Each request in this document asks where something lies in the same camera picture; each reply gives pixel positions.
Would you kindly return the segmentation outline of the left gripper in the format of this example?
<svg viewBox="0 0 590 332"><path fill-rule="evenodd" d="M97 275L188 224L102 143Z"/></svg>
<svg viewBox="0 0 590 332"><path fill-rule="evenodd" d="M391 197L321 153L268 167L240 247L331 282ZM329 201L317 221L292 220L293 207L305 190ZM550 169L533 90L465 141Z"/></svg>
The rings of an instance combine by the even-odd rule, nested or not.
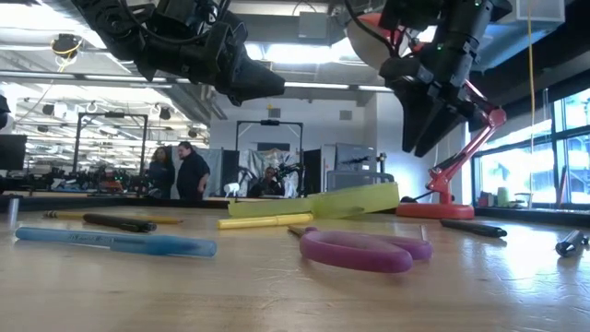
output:
<svg viewBox="0 0 590 332"><path fill-rule="evenodd" d="M228 1L160 1L133 7L142 49L134 63L152 80L158 71L213 85L230 103L282 95L285 79L250 58L245 26L232 27Z"/></svg>

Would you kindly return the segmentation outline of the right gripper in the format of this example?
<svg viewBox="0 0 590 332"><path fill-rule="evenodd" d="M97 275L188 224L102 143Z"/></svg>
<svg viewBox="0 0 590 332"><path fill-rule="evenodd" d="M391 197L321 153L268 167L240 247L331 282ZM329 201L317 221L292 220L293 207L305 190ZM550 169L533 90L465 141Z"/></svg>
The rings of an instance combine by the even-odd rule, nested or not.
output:
<svg viewBox="0 0 590 332"><path fill-rule="evenodd" d="M468 105L466 81L476 44L423 44L390 59L390 89L403 108L402 149L424 157L458 125Z"/></svg>

